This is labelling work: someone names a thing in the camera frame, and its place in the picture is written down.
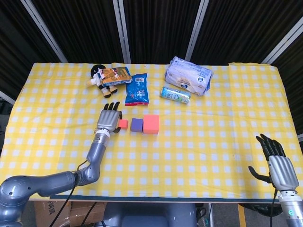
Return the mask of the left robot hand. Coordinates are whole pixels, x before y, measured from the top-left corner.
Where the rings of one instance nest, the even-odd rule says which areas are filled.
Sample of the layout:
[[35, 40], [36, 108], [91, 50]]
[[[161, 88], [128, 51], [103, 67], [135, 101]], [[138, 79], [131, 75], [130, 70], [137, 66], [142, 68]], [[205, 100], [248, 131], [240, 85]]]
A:
[[105, 104], [100, 113], [96, 130], [106, 129], [109, 133], [119, 133], [121, 127], [118, 122], [123, 118], [123, 113], [118, 110], [120, 102], [112, 102]]

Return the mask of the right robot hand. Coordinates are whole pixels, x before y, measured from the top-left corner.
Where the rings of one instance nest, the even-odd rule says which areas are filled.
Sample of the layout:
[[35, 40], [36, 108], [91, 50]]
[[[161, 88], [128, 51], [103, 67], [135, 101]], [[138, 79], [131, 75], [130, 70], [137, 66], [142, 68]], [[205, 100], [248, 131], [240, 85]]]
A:
[[278, 191], [294, 191], [299, 186], [294, 166], [286, 156], [282, 145], [264, 134], [256, 136], [268, 164], [269, 175], [258, 174], [252, 166], [250, 173], [258, 180], [270, 183]]

